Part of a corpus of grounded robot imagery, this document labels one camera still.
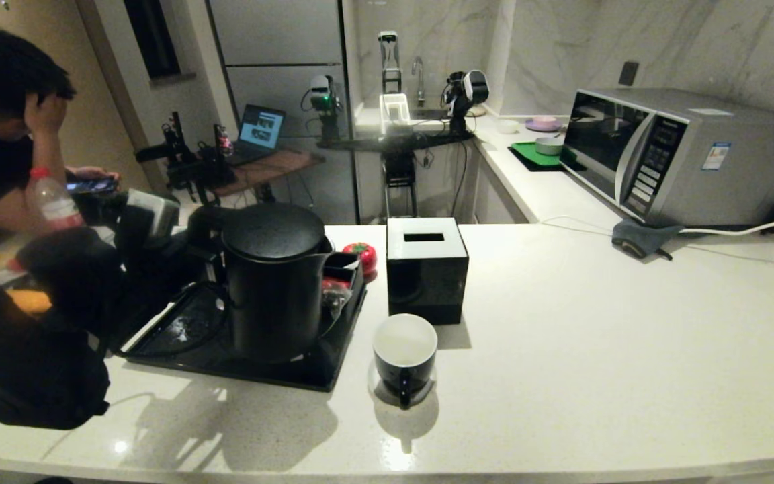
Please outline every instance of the microwave control panel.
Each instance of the microwave control panel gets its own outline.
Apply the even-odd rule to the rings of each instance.
[[[643,153],[638,157],[635,175],[626,187],[628,195],[624,205],[636,214],[647,214],[679,142],[682,141],[686,126],[686,123],[678,120],[656,117]]]

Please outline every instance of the black mug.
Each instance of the black mug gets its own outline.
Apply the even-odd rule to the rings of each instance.
[[[426,386],[432,376],[438,333],[426,319],[400,313],[378,326],[372,349],[384,385],[399,395],[400,407],[407,410],[411,395]]]

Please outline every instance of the laptop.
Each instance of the laptop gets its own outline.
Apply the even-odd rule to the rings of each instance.
[[[234,154],[226,162],[239,166],[275,153],[285,119],[284,111],[247,104],[241,116],[241,135],[234,144]]]

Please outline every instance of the laptop screen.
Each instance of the laptop screen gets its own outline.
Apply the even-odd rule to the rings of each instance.
[[[273,150],[280,138],[280,128],[286,113],[271,108],[247,104],[241,116],[240,141],[253,143]]]

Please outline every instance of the sink faucet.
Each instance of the sink faucet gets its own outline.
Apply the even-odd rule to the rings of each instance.
[[[417,74],[417,68],[420,68],[420,74]],[[411,75],[417,77],[417,106],[422,106],[426,102],[426,91],[423,89],[423,59],[418,55],[414,58],[414,64],[411,65]]]

